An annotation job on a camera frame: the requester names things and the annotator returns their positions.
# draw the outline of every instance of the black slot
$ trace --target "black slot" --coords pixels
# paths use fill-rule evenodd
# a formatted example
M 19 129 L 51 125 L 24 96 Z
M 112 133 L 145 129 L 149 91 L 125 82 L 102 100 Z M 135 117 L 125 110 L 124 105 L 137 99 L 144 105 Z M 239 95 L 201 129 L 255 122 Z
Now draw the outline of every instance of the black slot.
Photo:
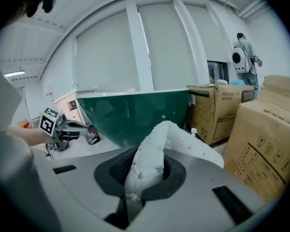
M 59 167 L 59 168 L 54 168 L 54 172 L 55 174 L 61 174 L 64 172 L 68 172 L 71 171 L 73 169 L 76 169 L 76 167 L 74 165 L 68 165 L 68 166 L 63 166 L 63 167 Z
M 226 186 L 212 190 L 237 225 L 252 216 L 251 211 Z

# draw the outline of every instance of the ceiling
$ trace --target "ceiling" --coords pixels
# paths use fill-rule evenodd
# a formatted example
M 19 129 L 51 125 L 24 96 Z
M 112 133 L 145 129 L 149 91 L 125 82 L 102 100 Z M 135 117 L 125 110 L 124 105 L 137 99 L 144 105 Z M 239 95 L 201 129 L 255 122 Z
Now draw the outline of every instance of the ceiling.
M 113 0 L 57 0 L 49 14 L 42 10 L 40 4 L 32 18 L 24 17 L 1 30 L 2 72 L 9 73 L 20 69 L 25 71 L 23 75 L 10 77 L 11 81 L 20 78 L 40 78 L 44 67 L 64 37 L 88 15 L 88 11 L 109 1 Z M 233 7 L 239 16 L 246 18 L 253 17 L 269 6 L 264 0 L 229 0 L 227 5 Z

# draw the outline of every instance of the green tub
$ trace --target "green tub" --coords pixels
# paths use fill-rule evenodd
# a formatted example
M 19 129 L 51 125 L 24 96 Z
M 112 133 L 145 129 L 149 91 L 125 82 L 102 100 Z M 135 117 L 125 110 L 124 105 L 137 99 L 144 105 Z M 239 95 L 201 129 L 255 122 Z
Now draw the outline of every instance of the green tub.
M 183 127 L 189 89 L 91 93 L 77 98 L 90 122 L 118 146 L 138 145 L 164 120 Z

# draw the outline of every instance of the brown cardboard box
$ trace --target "brown cardboard box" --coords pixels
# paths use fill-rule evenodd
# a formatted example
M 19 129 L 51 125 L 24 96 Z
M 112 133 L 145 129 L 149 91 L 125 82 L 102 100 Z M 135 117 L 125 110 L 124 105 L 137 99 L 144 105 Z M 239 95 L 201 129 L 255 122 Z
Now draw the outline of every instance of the brown cardboard box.
M 290 179 L 290 112 L 268 101 L 240 104 L 223 158 L 227 171 L 271 201 Z
M 216 85 L 190 88 L 191 107 L 186 123 L 209 145 L 228 137 L 238 104 L 253 99 L 253 86 Z
M 271 102 L 290 111 L 290 77 L 266 76 L 258 100 Z

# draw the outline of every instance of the ceiling light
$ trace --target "ceiling light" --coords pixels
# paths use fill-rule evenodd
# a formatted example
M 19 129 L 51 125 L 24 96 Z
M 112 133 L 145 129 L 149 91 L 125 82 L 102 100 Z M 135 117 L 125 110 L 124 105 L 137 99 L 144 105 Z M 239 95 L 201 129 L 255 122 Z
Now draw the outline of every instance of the ceiling light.
M 4 76 L 9 77 L 9 76 L 21 75 L 21 74 L 25 74 L 25 71 L 10 72 L 10 73 L 4 74 Z

